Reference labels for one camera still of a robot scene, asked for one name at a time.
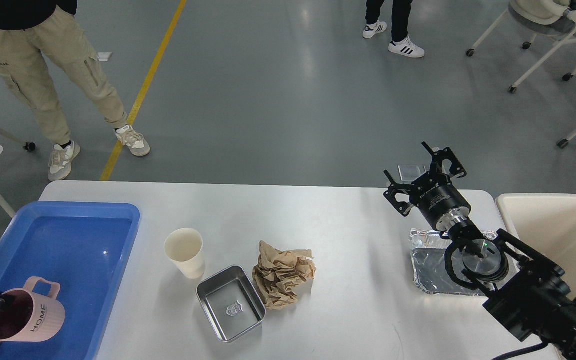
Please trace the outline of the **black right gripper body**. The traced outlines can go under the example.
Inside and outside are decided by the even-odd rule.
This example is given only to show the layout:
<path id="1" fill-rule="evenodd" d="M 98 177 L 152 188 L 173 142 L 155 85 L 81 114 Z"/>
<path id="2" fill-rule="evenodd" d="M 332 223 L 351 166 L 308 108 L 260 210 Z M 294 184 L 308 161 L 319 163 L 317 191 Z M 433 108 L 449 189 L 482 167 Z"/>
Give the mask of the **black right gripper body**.
<path id="1" fill-rule="evenodd" d="M 469 218 L 472 207 L 450 175 L 422 175 L 411 183 L 410 203 L 436 231 L 449 231 Z"/>

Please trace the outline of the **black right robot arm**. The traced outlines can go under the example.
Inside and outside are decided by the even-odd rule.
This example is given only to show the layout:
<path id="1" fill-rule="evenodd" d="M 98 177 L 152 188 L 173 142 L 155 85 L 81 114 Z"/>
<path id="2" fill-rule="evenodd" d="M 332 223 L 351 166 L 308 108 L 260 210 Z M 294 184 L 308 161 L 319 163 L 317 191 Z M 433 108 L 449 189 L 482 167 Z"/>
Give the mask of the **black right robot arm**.
<path id="1" fill-rule="evenodd" d="M 506 230 L 487 239 L 470 219 L 470 203 L 453 185 L 453 178 L 467 175 L 460 160 L 448 147 L 423 143 L 423 148 L 432 157 L 429 170 L 409 184 L 384 171 L 390 182 L 384 198 L 404 217 L 419 209 L 430 227 L 450 240 L 443 258 L 453 283 L 481 291 L 487 297 L 483 308 L 517 340 L 530 335 L 541 340 L 499 359 L 551 345 L 563 358 L 576 360 L 576 298 L 569 298 L 565 270 Z"/>

